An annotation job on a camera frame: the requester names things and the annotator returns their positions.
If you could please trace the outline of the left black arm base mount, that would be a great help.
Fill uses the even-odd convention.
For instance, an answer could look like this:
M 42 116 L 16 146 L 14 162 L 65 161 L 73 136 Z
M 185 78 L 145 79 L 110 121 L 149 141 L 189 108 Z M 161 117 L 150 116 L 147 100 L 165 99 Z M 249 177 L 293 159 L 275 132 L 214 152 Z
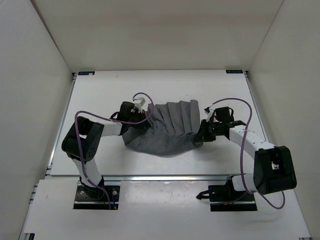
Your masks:
M 104 191 L 87 187 L 79 180 L 74 196 L 73 209 L 75 210 L 111 210 L 119 209 L 120 185 L 104 183 L 104 189 L 108 193 L 107 198 Z

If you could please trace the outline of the left blue corner label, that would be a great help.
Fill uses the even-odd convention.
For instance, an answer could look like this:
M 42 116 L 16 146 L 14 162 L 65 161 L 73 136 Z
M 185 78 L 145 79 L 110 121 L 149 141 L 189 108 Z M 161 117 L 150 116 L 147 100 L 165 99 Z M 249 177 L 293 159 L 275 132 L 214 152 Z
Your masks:
M 95 71 L 79 71 L 77 73 L 78 76 L 93 76 Z

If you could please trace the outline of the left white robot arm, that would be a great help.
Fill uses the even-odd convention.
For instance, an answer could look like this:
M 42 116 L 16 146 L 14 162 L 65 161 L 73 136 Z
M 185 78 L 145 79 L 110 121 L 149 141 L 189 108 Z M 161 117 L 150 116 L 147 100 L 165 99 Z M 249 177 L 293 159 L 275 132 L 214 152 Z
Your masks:
M 148 117 L 142 109 L 144 104 L 143 97 L 135 98 L 131 102 L 124 101 L 120 110 L 111 115 L 105 123 L 94 122 L 76 114 L 61 148 L 75 163 L 85 193 L 94 200 L 101 199 L 105 194 L 104 178 L 99 173 L 94 159 L 101 138 L 122 136 L 130 128 L 148 128 Z

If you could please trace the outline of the front aluminium table rail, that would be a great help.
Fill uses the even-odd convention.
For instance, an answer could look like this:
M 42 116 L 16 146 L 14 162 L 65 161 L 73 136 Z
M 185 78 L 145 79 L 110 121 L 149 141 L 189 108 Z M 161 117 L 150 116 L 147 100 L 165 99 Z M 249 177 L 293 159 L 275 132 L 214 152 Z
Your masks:
M 108 182 L 119 181 L 223 181 L 233 174 L 205 174 L 205 175 L 104 175 Z

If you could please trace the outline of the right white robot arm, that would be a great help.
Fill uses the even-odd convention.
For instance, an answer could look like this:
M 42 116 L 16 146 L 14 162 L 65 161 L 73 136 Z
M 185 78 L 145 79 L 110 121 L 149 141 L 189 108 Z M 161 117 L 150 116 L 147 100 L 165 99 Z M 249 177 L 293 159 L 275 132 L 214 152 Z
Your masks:
M 214 110 L 205 108 L 207 118 L 200 123 L 195 143 L 213 142 L 218 136 L 240 146 L 240 153 L 247 153 L 253 159 L 253 172 L 231 176 L 224 187 L 224 195 L 236 200 L 242 192 L 267 195 L 295 189 L 297 178 L 290 150 L 276 146 L 257 136 L 248 129 L 248 124 L 234 119 L 230 107 Z

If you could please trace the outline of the right blue corner label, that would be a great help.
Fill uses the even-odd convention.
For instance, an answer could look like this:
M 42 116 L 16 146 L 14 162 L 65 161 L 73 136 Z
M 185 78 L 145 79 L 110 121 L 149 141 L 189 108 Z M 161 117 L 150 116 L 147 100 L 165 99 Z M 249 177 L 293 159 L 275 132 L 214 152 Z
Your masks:
M 227 74 L 243 74 L 243 71 L 240 69 L 226 69 Z

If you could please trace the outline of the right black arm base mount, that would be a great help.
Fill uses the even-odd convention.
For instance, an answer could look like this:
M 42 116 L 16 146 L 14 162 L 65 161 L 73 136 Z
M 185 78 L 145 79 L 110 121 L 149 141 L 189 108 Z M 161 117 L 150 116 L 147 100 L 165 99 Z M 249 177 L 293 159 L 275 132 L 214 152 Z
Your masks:
M 258 210 L 253 194 L 236 191 L 232 177 L 228 176 L 225 183 L 208 185 L 208 189 L 200 192 L 196 199 L 209 200 L 211 212 L 255 212 Z

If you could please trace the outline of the blue corner label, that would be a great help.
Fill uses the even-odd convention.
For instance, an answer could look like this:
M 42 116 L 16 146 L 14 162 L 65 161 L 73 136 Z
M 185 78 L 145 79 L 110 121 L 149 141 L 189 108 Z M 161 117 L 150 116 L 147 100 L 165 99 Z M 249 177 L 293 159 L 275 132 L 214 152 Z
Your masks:
M 93 76 L 95 71 L 79 71 L 77 73 L 78 76 Z
M 243 74 L 243 71 L 240 69 L 226 69 L 227 74 Z

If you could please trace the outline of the grey pleated skirt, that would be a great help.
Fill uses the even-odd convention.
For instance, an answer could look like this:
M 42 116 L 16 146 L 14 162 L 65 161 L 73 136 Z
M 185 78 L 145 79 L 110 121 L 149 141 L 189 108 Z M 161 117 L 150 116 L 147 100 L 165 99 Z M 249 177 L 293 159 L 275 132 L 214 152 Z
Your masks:
M 137 129 L 131 126 L 122 135 L 126 147 L 140 153 L 170 157 L 201 148 L 202 142 L 194 142 L 200 125 L 199 102 L 167 102 L 155 104 L 150 127 Z

